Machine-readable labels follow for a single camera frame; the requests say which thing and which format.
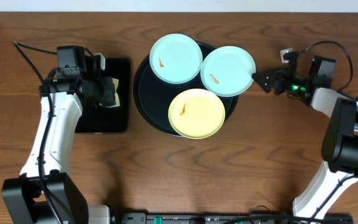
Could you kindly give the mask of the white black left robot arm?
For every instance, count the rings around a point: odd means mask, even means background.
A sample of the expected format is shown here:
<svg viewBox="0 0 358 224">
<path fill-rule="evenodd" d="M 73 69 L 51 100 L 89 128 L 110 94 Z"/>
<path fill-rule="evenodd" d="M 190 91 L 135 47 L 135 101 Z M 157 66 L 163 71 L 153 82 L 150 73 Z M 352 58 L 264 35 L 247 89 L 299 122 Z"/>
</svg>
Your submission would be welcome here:
<svg viewBox="0 0 358 224">
<path fill-rule="evenodd" d="M 49 76 L 40 87 L 42 113 L 30 155 L 2 198 L 14 223 L 111 223 L 107 205 L 88 205 L 70 177 L 70 158 L 83 100 L 117 98 L 118 79 Z"/>
</svg>

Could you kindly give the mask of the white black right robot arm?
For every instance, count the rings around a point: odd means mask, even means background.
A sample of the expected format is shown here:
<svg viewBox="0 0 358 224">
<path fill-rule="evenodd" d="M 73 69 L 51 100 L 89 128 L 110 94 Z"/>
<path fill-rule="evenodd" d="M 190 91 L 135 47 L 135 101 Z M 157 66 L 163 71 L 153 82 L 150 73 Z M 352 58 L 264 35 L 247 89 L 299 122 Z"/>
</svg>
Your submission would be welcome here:
<svg viewBox="0 0 358 224">
<path fill-rule="evenodd" d="M 335 201 L 358 181 L 358 100 L 331 88 L 336 61 L 315 56 L 309 75 L 295 74 L 297 57 L 285 54 L 287 68 L 253 73 L 265 92 L 287 93 L 329 118 L 321 146 L 323 162 L 292 203 L 292 214 L 322 220 Z"/>
</svg>

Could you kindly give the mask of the yellow green sponge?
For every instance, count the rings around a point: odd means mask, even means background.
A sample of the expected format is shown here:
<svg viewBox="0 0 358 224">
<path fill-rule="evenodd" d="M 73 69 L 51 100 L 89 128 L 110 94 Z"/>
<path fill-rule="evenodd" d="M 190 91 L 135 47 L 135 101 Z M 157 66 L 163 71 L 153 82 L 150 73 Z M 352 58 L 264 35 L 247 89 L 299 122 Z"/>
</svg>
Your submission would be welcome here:
<svg viewBox="0 0 358 224">
<path fill-rule="evenodd" d="M 99 105 L 105 108 L 120 107 L 119 95 L 117 88 L 119 80 L 113 77 L 104 77 L 102 79 L 104 95 L 101 98 Z"/>
</svg>

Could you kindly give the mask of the yellow plate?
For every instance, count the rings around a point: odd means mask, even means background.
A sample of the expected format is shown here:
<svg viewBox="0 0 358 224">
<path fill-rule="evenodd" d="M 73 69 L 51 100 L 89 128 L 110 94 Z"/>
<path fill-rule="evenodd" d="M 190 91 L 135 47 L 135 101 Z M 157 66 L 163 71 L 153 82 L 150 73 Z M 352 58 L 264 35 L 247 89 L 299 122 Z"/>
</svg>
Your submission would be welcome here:
<svg viewBox="0 0 358 224">
<path fill-rule="evenodd" d="M 168 120 L 181 136 L 203 139 L 219 131 L 226 110 L 222 101 L 212 92 L 194 88 L 178 94 L 170 103 Z"/>
</svg>

